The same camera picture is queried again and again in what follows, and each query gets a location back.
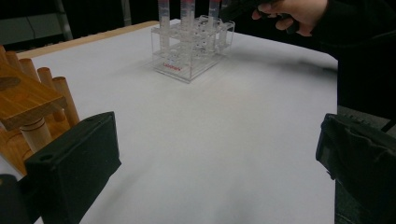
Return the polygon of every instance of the test tube rack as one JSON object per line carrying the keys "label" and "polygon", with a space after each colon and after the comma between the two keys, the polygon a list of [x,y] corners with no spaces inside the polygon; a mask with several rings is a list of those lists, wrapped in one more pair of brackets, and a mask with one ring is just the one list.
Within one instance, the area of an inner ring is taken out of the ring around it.
{"label": "test tube rack", "polygon": [[233,42],[233,21],[214,20],[205,15],[195,18],[190,30],[181,22],[168,29],[151,29],[152,62],[159,73],[191,83],[227,55]]}

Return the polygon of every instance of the white tabletop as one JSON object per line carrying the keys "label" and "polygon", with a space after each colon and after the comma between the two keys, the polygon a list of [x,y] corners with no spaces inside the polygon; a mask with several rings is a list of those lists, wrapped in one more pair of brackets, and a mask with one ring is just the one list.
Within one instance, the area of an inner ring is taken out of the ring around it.
{"label": "white tabletop", "polygon": [[66,77],[81,119],[116,114],[122,166],[81,223],[333,224],[315,152],[336,112],[335,59],[234,34],[186,84],[153,71],[151,53],[145,28],[33,58]]}

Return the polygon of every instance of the black wall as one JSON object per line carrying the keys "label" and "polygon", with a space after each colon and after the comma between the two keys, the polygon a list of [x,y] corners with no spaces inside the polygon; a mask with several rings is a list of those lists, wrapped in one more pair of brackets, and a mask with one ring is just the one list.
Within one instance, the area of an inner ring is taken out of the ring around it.
{"label": "black wall", "polygon": [[0,20],[53,12],[53,0],[0,0]]}
{"label": "black wall", "polygon": [[63,0],[73,38],[124,26],[121,0]]}

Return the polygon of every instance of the wooden peg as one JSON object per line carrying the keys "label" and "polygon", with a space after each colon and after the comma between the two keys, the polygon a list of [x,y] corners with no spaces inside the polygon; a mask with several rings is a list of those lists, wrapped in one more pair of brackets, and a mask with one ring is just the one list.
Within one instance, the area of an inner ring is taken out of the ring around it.
{"label": "wooden peg", "polygon": [[[50,87],[51,89],[55,90],[55,85],[52,82],[52,73],[48,67],[40,67],[37,69],[38,76],[40,77],[40,81],[42,84]],[[65,119],[64,110],[60,109],[52,113],[53,118],[55,121],[63,121]]]}
{"label": "wooden peg", "polygon": [[16,68],[18,70],[22,70],[20,61],[18,60],[17,52],[11,50],[11,51],[6,51],[6,58],[8,61],[8,64],[11,65],[13,68]]}
{"label": "wooden peg", "polygon": [[67,121],[70,127],[75,126],[79,123],[78,112],[76,110],[76,106],[73,101],[72,94],[67,85],[67,81],[65,77],[55,77],[52,79],[53,84],[55,85],[55,89],[64,96],[67,102],[67,107],[64,109],[64,113],[66,114]]}
{"label": "wooden peg", "polygon": [[35,66],[33,65],[32,59],[20,59],[21,70],[24,74],[28,75],[32,79],[36,81],[40,81],[38,79],[37,71],[35,70]]}
{"label": "wooden peg", "polygon": [[3,45],[0,45],[0,62],[8,63],[6,58],[6,50],[4,49]]}
{"label": "wooden peg", "polygon": [[21,126],[20,130],[34,153],[52,141],[50,130],[43,118]]}

